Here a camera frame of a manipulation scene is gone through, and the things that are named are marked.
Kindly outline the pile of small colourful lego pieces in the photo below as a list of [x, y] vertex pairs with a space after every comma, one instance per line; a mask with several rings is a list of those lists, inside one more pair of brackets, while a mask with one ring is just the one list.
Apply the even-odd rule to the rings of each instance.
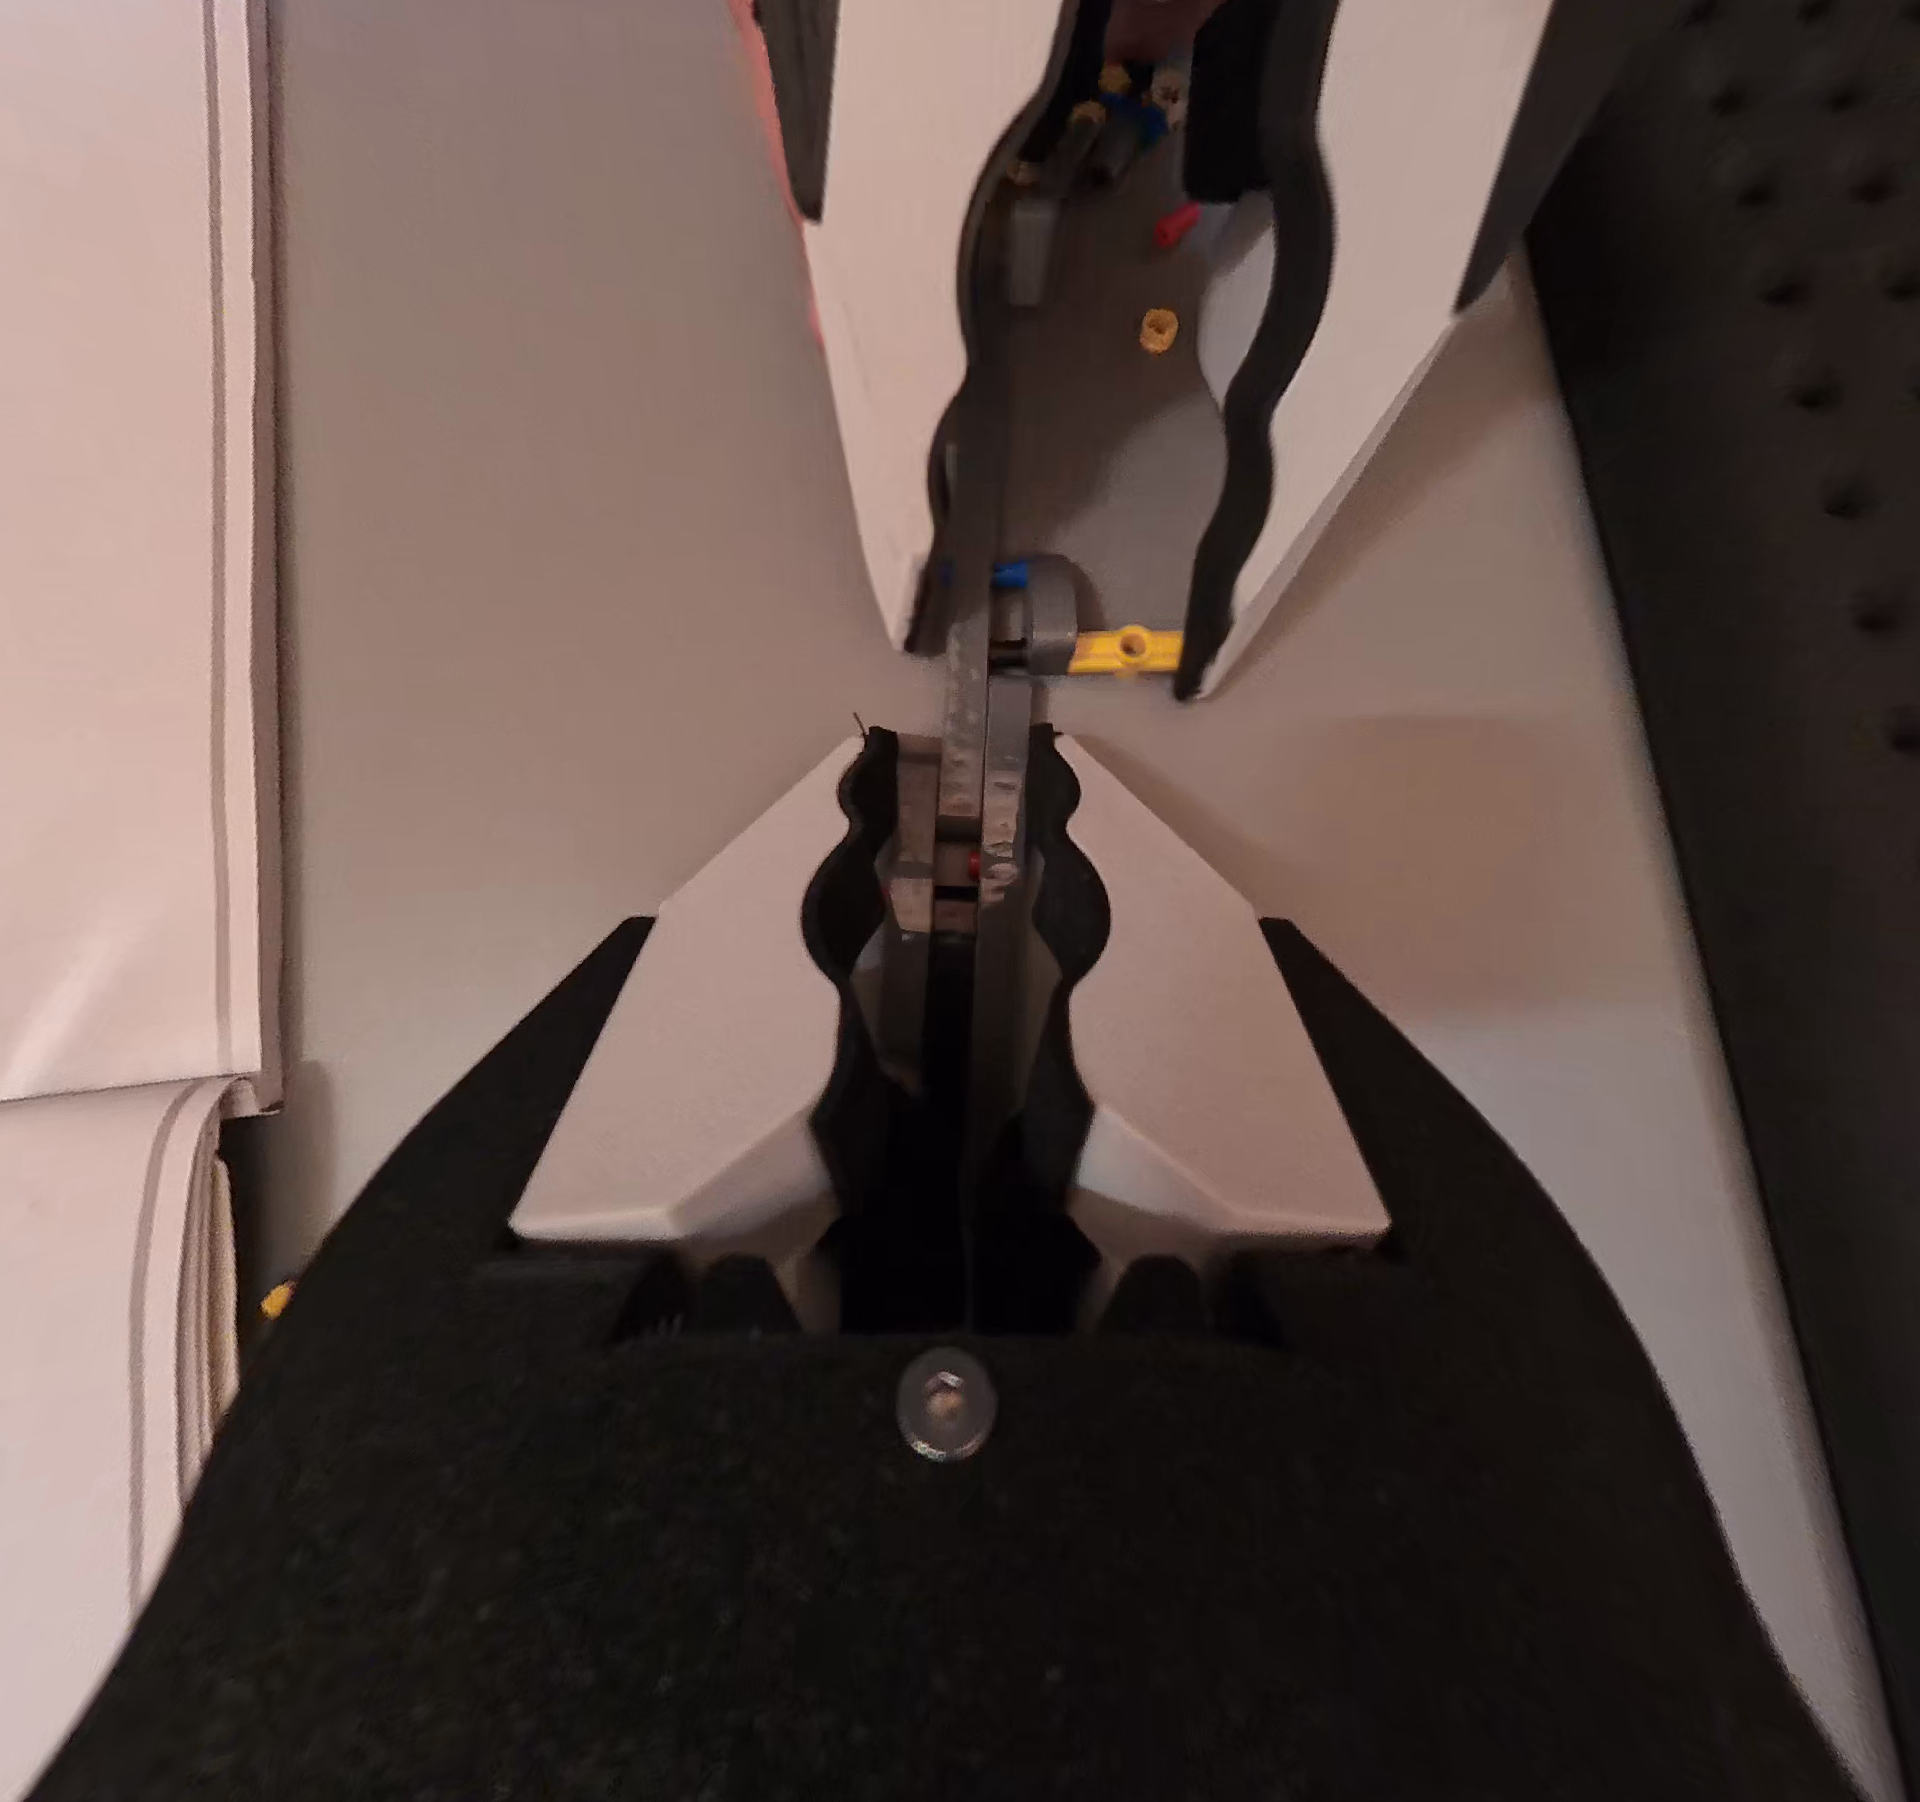
[[1041, 162], [1037, 198], [1060, 210], [1080, 194], [1104, 194], [1145, 171], [1162, 149], [1179, 162], [1188, 131], [1189, 62], [1108, 62], [1088, 98], [1072, 105], [1058, 145]]

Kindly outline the long grey lego beam assembly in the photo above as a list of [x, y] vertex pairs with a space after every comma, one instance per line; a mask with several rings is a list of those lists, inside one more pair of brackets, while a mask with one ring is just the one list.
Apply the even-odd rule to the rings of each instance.
[[994, 654], [1011, 467], [1003, 202], [988, 181], [958, 244], [965, 379], [933, 429], [911, 651], [943, 661], [935, 737], [899, 737], [881, 933], [885, 1059], [986, 1130], [1011, 1115], [1019, 1028], [1023, 797], [1031, 687]]

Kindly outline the black perforated board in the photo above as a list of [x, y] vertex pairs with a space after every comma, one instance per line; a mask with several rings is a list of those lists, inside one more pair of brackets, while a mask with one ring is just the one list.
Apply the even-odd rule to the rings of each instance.
[[1917, 1774], [1917, 0], [1570, 0], [1526, 228], [1886, 1720]]

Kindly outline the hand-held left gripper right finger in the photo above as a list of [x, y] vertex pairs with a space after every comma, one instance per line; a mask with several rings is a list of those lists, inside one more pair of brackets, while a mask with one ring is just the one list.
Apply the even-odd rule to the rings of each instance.
[[1141, 1261], [1374, 1246], [1388, 1212], [1249, 900], [1050, 726], [1030, 741], [1031, 1329], [1072, 1333]]

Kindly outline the open instruction booklet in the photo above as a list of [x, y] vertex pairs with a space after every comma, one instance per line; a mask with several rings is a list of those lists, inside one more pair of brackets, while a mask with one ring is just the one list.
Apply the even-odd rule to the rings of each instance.
[[265, 0], [2, 0], [2, 1796], [234, 1393], [281, 1105]]

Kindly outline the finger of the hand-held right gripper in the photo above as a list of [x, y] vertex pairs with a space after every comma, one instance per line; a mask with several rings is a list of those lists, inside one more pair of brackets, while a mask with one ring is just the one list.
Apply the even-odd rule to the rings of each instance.
[[852, 526], [892, 650], [915, 636], [930, 460], [968, 374], [965, 231], [1045, 83], [1064, 0], [838, 0], [812, 302]]
[[1201, 298], [1228, 467], [1179, 698], [1212, 696], [1442, 349], [1551, 0], [1282, 0], [1271, 228]]

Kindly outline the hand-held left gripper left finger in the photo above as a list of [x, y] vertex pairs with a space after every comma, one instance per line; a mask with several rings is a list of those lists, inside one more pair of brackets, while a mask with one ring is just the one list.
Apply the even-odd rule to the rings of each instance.
[[815, 1114], [873, 1028], [899, 741], [850, 737], [651, 918], [548, 1148], [520, 1243], [766, 1261], [806, 1333], [842, 1318], [842, 1193]]

